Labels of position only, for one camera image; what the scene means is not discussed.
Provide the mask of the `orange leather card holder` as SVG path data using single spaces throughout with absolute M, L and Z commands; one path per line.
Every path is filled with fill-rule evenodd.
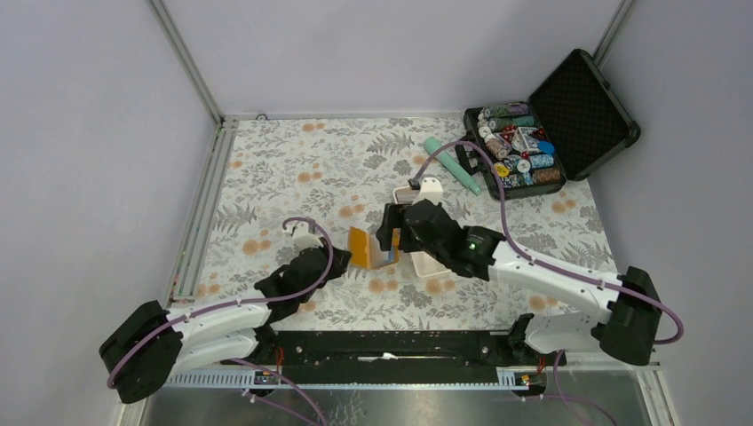
M 367 233 L 356 227 L 348 232 L 348 251 L 352 254 L 350 265 L 362 270 L 377 270 L 388 265 L 396 264 L 400 260 L 398 245 L 400 232 L 392 232 L 392 241 L 388 250 L 380 249 L 375 234 Z

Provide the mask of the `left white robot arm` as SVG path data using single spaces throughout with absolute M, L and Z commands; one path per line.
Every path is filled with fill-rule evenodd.
M 226 359 L 267 363 L 276 345 L 269 326 L 296 313 L 317 289 L 341 277 L 351 257 L 340 248 L 307 248 L 245 297 L 173 310 L 155 300 L 143 303 L 99 347 L 108 387 L 131 404 L 184 371 Z

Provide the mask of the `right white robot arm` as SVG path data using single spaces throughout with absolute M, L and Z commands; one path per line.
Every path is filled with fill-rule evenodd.
M 398 249 L 425 253 L 453 274 L 528 288 L 575 308 L 570 314 L 526 314 L 509 342 L 514 361 L 534 364 L 544 354 L 598 348 L 626 364 L 645 366 L 662 316 L 650 275 L 635 266 L 610 273 L 584 268 L 515 245 L 503 233 L 461 226 L 439 203 L 387 203 L 376 238 L 382 250 L 400 232 Z

